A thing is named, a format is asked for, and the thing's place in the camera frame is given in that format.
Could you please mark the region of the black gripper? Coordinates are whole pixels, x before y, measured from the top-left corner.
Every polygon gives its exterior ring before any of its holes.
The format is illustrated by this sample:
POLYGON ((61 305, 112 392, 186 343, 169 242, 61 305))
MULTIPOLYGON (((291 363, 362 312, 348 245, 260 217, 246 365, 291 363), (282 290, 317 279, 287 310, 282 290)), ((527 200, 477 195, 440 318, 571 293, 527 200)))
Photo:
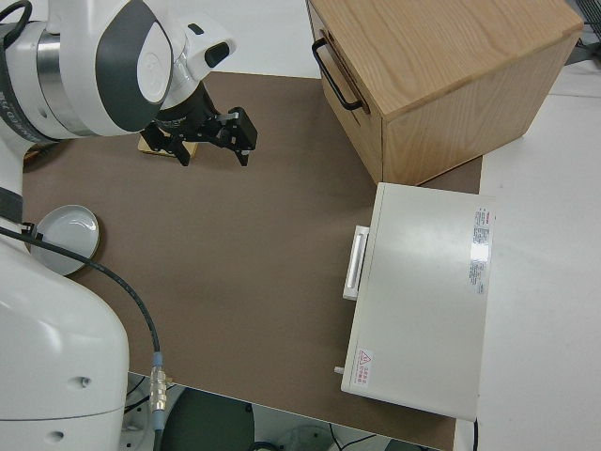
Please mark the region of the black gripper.
POLYGON ((246 111, 234 107, 226 114, 219 114, 203 82, 182 103, 161 109, 156 124, 151 123, 142 130, 145 143, 142 151, 166 154, 183 166, 189 165, 191 153, 180 135, 195 138, 199 134, 202 142, 233 151, 243 167, 248 165, 249 156, 256 147, 257 130, 246 111))

